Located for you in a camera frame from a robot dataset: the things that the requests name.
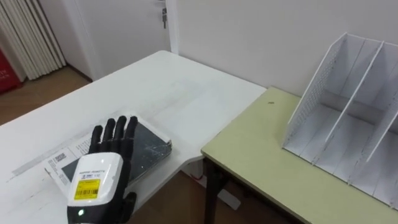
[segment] robot finger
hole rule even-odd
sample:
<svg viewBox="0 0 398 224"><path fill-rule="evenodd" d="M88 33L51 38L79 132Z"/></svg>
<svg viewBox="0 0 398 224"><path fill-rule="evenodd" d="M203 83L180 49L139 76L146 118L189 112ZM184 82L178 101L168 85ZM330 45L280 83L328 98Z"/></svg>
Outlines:
<svg viewBox="0 0 398 224"><path fill-rule="evenodd" d="M126 125L127 118L125 116L121 116L116 123L116 127L114 130L114 137L111 145L111 152L120 153L121 140L124 135L124 125Z"/></svg>
<svg viewBox="0 0 398 224"><path fill-rule="evenodd" d="M102 134L102 126L95 126L93 134L91 135L91 144L88 153L96 153L100 151L100 140Z"/></svg>
<svg viewBox="0 0 398 224"><path fill-rule="evenodd" d="M136 127L138 124L138 119L136 116L130 118L129 124L127 125L126 134L122 141L122 147L120 155L123 158L131 159L134 150L134 135L136 132Z"/></svg>
<svg viewBox="0 0 398 224"><path fill-rule="evenodd" d="M106 123L104 137L102 139L101 146L99 147L100 152L108 152L111 150L109 141L112 140L115 124L116 122L113 118L110 118Z"/></svg>

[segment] white file organizer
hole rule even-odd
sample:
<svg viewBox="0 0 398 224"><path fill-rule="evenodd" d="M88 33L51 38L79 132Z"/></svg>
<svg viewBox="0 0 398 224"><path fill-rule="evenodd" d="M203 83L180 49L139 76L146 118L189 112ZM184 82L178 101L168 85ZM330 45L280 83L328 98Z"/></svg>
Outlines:
<svg viewBox="0 0 398 224"><path fill-rule="evenodd" d="M397 91L398 46L344 34L305 90L283 147L398 209Z"/></svg>

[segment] white desk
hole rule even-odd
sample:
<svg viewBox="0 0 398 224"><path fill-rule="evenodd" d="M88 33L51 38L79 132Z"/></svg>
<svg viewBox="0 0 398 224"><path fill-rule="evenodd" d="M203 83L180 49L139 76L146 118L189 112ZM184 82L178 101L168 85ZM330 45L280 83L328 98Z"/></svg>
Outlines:
<svg viewBox="0 0 398 224"><path fill-rule="evenodd" d="M265 89L168 52L139 62L0 126L2 223L67 223L66 199L41 164L12 172L119 108L137 111L173 142L141 179L139 208Z"/></svg>

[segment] barcode label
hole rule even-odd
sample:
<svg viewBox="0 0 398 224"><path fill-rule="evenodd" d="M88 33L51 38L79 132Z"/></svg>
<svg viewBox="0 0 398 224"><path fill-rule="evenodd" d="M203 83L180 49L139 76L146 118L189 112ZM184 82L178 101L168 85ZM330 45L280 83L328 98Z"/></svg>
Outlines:
<svg viewBox="0 0 398 224"><path fill-rule="evenodd" d="M78 190L76 192L76 195L91 195L91 194L98 194L98 189Z"/></svg>
<svg viewBox="0 0 398 224"><path fill-rule="evenodd" d="M79 180L75 192L75 200L96 199L100 182L100 179Z"/></svg>
<svg viewBox="0 0 398 224"><path fill-rule="evenodd" d="M62 159L66 158L67 156L64 153L61 153L57 156L55 156L55 160L57 160L57 162L60 162Z"/></svg>

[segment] green table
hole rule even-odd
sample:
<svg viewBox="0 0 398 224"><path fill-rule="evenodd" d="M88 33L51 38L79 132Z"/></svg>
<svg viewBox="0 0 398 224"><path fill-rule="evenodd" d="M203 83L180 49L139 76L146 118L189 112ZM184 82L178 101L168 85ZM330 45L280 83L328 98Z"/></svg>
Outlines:
<svg viewBox="0 0 398 224"><path fill-rule="evenodd" d="M202 153L302 222L398 223L398 211L281 149L287 122L298 102L299 97L268 89ZM209 189L216 192L222 188L226 180L214 167L208 175ZM212 198L207 192L207 223L214 219Z"/></svg>

